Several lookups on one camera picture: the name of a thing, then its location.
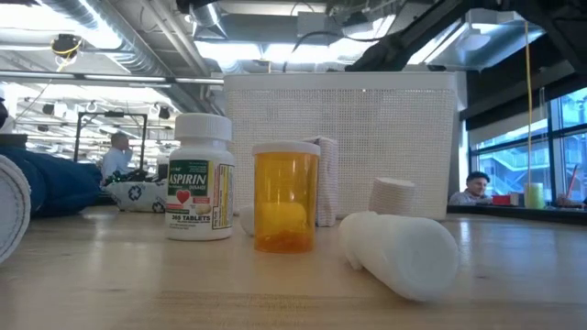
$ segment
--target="table surface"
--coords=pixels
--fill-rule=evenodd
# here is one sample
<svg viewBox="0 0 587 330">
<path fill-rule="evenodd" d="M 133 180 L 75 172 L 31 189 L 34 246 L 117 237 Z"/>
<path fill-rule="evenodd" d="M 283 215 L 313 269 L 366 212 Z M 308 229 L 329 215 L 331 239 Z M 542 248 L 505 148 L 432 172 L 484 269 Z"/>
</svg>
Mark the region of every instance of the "table surface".
<svg viewBox="0 0 587 330">
<path fill-rule="evenodd" d="M 587 229 L 488 216 L 441 221 L 460 273 L 436 302 L 408 302 L 316 230 L 302 255 L 256 252 L 235 225 L 171 241 L 162 214 L 91 208 L 31 223 L 0 265 L 0 329 L 586 329 Z"/>
</svg>

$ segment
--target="window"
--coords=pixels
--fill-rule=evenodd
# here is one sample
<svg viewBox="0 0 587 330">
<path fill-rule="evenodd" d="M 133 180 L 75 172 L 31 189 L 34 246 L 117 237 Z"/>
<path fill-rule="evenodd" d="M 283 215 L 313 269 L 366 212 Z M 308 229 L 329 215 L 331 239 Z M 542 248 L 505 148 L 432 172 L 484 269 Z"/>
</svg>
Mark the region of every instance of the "window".
<svg viewBox="0 0 587 330">
<path fill-rule="evenodd" d="M 561 96 L 562 128 L 587 124 L 587 88 Z"/>
<path fill-rule="evenodd" d="M 587 198 L 587 134 L 577 134 L 562 139 L 564 154 L 565 192 L 569 189 L 572 174 L 577 168 L 575 180 L 570 190 L 573 201 L 584 201 Z"/>
<path fill-rule="evenodd" d="M 551 201 L 548 142 L 532 144 L 530 163 L 532 182 L 542 182 L 544 184 L 544 198 Z M 524 184 L 528 181 L 528 147 L 520 146 L 482 153 L 477 157 L 477 165 L 478 171 L 487 173 L 491 178 L 486 194 L 522 193 Z"/>
<path fill-rule="evenodd" d="M 548 121 L 547 119 L 542 119 L 537 121 L 536 123 L 532 124 L 530 127 L 532 135 L 536 134 L 546 134 L 548 132 Z M 519 140 L 521 138 L 528 138 L 528 126 L 520 127 L 513 131 L 507 132 L 502 134 L 501 136 L 490 138 L 488 140 L 483 141 L 475 146 L 476 149 L 483 149 L 487 147 L 497 146 L 502 143 L 512 142 Z"/>
</svg>

